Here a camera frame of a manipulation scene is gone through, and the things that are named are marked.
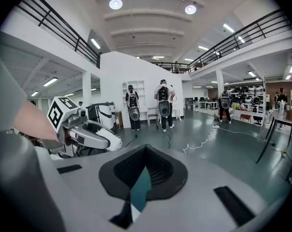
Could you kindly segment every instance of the person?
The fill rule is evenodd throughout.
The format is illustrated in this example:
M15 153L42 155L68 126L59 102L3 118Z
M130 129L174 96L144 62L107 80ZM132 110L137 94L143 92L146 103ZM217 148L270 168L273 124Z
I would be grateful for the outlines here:
M155 92L154 92L154 98L157 100L157 93L158 91L160 90L161 87L167 87L168 88L168 91L169 91L169 96L168 96L168 102L169 102L169 109L170 109L170 113L167 117L167 120L168 120L168 125L169 125L169 128L174 128L175 125L173 124L173 117L172 117L172 111L173 111L173 105L172 105L172 100L175 96L175 90L173 88L173 86L171 85L167 85L167 82L165 79L162 79L161 82L160 82L160 85L155 89ZM163 132L166 132L166 118L165 117L162 117L161 118L161 122L162 122L162 130Z
M129 110L130 109L130 105L131 107L132 106L137 106L137 103L138 101L133 101L131 104L130 104L130 101L128 100L129 99L129 94L132 94L134 92L134 88L132 85L129 85L128 86L128 89L127 89L127 93L125 95L125 101L127 102L127 109ZM137 92L135 91L135 95L137 97L137 100L139 100L139 97L138 97L138 94ZM140 119L139 120L132 120L131 116L129 115L130 117L130 123L131 123L131 128L132 128L132 131L134 131L135 129L137 129L138 131L140 130Z
M219 98L219 100L218 100L218 104L219 104L219 112L220 112L220 118L219 118L219 122L223 122L223 110L225 111L225 113L226 113L226 117L227 117L227 119L228 119L228 124L231 124L232 123L232 120L231 120L231 116L230 116L230 114L229 114L229 108L223 108L222 107L222 102L221 102L221 98Z
M278 97L279 97L279 92L276 92L276 95L275 95L275 109L277 109Z

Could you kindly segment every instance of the white shelving unit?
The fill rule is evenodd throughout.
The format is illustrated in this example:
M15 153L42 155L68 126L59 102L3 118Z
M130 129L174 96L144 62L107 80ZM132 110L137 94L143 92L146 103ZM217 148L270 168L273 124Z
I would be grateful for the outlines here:
M122 120L124 128L131 128L129 113L127 110L127 103L125 101L125 96L127 93L127 87L132 85L134 90L137 92L139 97L139 112L140 112L140 120L147 120L147 106L146 106L146 95L145 95L145 86L144 81L129 81L126 83L122 83L122 91L123 91L123 108L122 108Z

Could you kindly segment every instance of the white shirt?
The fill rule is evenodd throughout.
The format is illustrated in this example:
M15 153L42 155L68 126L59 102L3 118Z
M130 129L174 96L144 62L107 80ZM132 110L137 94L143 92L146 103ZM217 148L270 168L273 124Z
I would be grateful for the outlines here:
M171 85L160 84L160 86L155 89L155 92L154 92L155 96L157 95L157 92L160 90L161 87L168 88L168 102L171 103L170 96L171 96L171 92L174 91L174 88Z

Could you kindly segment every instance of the white column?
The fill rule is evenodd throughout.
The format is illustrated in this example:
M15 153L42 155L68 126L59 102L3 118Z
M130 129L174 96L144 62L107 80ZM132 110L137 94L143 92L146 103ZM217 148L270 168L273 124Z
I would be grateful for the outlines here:
M83 109L91 104L91 73L83 72Z
M224 80L221 70L215 71L217 75L217 82L218 82L218 96L224 92Z

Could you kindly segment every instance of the human arm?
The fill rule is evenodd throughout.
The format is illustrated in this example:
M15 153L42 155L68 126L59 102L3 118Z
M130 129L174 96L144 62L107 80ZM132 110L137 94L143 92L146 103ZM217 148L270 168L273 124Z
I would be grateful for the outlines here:
M57 140L56 132L47 116L28 100L25 100L19 109L14 127L32 137Z

